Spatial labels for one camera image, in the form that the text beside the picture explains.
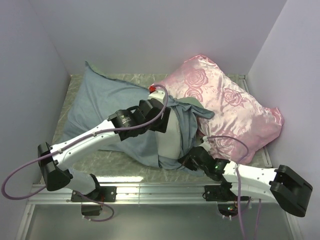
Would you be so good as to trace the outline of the white pillow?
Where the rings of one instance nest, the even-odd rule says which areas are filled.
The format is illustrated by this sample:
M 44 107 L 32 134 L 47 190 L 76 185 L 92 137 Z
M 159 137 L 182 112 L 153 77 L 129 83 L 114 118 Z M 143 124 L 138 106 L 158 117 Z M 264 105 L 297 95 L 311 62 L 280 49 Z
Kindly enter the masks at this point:
M 170 110 L 166 132 L 155 132 L 158 155 L 173 160 L 180 158 L 181 131 L 177 115 Z

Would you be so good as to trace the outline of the green beige patchwork pillowcase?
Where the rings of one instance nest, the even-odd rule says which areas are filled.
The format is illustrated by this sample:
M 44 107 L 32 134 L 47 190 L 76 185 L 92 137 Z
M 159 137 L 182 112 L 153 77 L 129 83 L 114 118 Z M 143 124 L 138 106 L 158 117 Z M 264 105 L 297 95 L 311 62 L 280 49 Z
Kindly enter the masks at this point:
M 82 83 L 68 111 L 59 142 L 71 140 L 103 121 L 111 128 L 128 128 L 153 119 L 163 105 L 152 108 L 147 102 L 147 88 L 120 79 L 110 79 L 97 73 L 88 62 Z M 176 122 L 166 127 L 166 132 L 153 131 L 151 127 L 120 131 L 121 141 L 104 144 L 103 151 L 122 152 L 139 163 L 166 170 L 187 171 L 178 159 L 196 145 L 197 118 L 211 119 L 215 114 L 204 109 L 192 97 L 168 97 L 169 116 Z

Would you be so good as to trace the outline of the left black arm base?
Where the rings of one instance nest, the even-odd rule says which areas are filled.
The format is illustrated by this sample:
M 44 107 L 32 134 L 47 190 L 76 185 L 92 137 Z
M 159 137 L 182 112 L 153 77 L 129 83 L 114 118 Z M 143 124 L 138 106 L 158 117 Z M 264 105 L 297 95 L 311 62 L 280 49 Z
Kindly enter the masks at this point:
M 115 210 L 108 205 L 114 203 L 117 196 L 116 186 L 100 186 L 92 193 L 83 195 L 73 190 L 70 201 L 81 204 L 80 211 L 83 219 L 91 222 L 101 223 L 111 220 L 115 215 Z M 110 210 L 110 216 L 104 219 L 97 219 L 103 210 Z

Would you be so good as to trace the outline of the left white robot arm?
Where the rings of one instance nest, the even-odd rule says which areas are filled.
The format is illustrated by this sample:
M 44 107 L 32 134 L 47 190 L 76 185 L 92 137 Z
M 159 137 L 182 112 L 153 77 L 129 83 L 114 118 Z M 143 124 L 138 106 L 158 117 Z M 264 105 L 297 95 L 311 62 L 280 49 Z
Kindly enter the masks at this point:
M 72 165 L 104 145 L 135 138 L 148 130 L 165 133 L 171 111 L 167 104 L 168 99 L 140 100 L 138 105 L 117 110 L 98 126 L 71 140 L 53 146 L 39 145 L 42 157 L 39 167 L 46 189 L 53 192 L 68 188 L 96 201 L 104 192 L 97 177 L 77 171 Z

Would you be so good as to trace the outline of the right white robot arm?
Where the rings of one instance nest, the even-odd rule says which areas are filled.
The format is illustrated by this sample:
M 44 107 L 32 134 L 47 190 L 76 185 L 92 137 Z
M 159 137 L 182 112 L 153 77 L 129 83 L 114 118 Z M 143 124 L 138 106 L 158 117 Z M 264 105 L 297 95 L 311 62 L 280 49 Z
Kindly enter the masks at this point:
M 213 158 L 202 146 L 193 147 L 178 159 L 189 170 L 202 170 L 216 184 L 204 187 L 207 202 L 231 202 L 261 199 L 277 203 L 287 213 L 303 218 L 306 215 L 313 187 L 286 165 L 259 168 L 237 165 L 235 162 Z

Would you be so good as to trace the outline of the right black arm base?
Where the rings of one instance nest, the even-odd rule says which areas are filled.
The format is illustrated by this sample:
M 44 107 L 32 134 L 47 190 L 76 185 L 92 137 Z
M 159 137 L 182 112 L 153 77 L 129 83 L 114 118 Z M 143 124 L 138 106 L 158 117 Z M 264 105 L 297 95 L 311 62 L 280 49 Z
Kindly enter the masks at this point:
M 218 213 L 223 218 L 235 218 L 238 216 L 238 196 L 227 185 L 205 185 L 202 198 L 206 202 L 216 202 Z

